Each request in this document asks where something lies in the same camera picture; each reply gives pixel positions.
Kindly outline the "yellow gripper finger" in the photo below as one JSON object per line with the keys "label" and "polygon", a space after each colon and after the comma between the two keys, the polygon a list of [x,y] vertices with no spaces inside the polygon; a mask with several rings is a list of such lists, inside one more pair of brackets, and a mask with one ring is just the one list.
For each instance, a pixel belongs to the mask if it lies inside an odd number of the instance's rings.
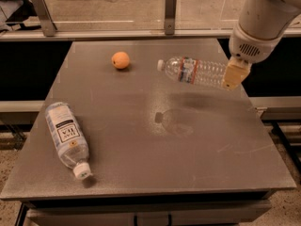
{"label": "yellow gripper finger", "polygon": [[251,63],[232,56],[226,66],[222,79],[222,88],[234,90],[248,77],[250,74]]}

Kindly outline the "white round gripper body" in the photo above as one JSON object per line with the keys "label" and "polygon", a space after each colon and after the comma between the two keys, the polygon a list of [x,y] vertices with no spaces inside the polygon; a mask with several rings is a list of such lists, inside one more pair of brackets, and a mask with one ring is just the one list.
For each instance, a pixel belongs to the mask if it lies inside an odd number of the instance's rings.
{"label": "white round gripper body", "polygon": [[230,36],[229,49],[233,57],[254,64],[267,59],[279,41],[280,38],[263,40],[249,36],[241,26],[237,24]]}

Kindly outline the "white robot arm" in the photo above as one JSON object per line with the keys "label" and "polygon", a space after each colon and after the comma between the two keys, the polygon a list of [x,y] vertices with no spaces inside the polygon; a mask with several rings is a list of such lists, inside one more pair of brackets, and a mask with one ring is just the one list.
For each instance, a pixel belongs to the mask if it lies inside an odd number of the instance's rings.
{"label": "white robot arm", "polygon": [[301,0],[246,0],[229,41],[230,60],[222,79],[224,89],[236,89],[254,63],[267,59],[293,19]]}

